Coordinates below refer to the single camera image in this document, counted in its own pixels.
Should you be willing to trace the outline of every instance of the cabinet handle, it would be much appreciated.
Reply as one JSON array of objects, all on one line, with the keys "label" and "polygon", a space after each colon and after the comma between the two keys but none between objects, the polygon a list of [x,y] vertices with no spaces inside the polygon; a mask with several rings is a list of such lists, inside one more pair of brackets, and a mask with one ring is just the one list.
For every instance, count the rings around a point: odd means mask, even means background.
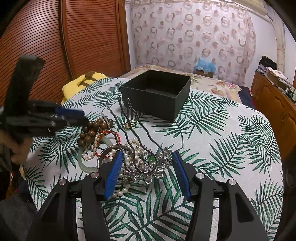
[{"label": "cabinet handle", "polygon": [[282,113],[281,116],[279,117],[279,121],[282,119],[284,113],[285,113],[285,111],[283,110],[283,113]]},{"label": "cabinet handle", "polygon": [[285,113],[284,117],[283,117],[282,120],[281,120],[281,123],[283,123],[283,121],[284,121],[286,115],[287,115],[287,114]]}]

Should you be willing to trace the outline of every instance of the table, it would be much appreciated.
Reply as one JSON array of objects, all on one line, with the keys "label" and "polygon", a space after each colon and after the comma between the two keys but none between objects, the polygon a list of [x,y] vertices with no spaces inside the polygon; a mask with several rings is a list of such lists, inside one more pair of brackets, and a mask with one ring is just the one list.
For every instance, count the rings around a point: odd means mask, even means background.
[{"label": "table", "polygon": [[[128,79],[106,78],[80,91],[65,102],[68,108],[83,109],[90,120],[100,113],[111,116],[107,103],[122,123],[116,97]],[[179,150],[184,161],[212,179],[226,182],[234,178],[249,197],[266,232],[273,240],[279,224],[283,176],[279,149],[266,117],[247,106],[201,90],[190,90],[189,97],[174,123],[140,113],[151,136],[163,147]],[[143,129],[135,127],[143,143],[156,151]],[[87,173],[77,164],[80,127],[67,127],[54,137],[35,138],[25,174],[37,208],[40,208],[58,180],[84,178]],[[115,144],[114,138],[108,138]],[[96,160],[87,161],[95,166]],[[81,201],[77,199],[79,239],[84,239]],[[112,240],[184,240],[193,203],[181,195],[172,166],[161,180],[150,186],[133,183],[127,194],[103,204]],[[218,209],[213,212],[210,240],[216,240]]]}]

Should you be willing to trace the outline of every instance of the louvered wardrobe door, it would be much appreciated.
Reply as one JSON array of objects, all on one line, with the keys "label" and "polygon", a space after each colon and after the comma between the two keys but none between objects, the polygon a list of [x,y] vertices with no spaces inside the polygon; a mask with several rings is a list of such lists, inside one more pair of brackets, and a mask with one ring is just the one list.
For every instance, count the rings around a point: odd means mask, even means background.
[{"label": "louvered wardrobe door", "polygon": [[74,75],[96,71],[118,77],[127,72],[118,0],[66,0],[66,6],[65,38],[69,41]]},{"label": "louvered wardrobe door", "polygon": [[59,0],[31,0],[14,17],[0,38],[0,106],[20,55],[46,61],[30,98],[61,102],[70,81],[59,32]]}]

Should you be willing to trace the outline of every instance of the gray fabric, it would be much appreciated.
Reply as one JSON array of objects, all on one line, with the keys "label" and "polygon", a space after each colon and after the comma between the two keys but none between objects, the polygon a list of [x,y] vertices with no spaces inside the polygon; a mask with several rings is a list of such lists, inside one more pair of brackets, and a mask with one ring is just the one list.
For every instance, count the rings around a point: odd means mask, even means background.
[{"label": "gray fabric", "polygon": [[37,214],[33,203],[25,203],[18,194],[0,201],[0,214],[16,238],[25,241]]}]

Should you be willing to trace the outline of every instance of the open black box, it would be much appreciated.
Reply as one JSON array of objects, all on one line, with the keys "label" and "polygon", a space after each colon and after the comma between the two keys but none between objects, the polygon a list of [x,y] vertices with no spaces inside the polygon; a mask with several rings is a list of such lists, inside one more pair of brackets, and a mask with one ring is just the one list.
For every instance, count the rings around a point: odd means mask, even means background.
[{"label": "open black box", "polygon": [[127,108],[129,98],[136,111],[174,122],[189,95],[190,83],[190,76],[148,70],[120,89]]}]

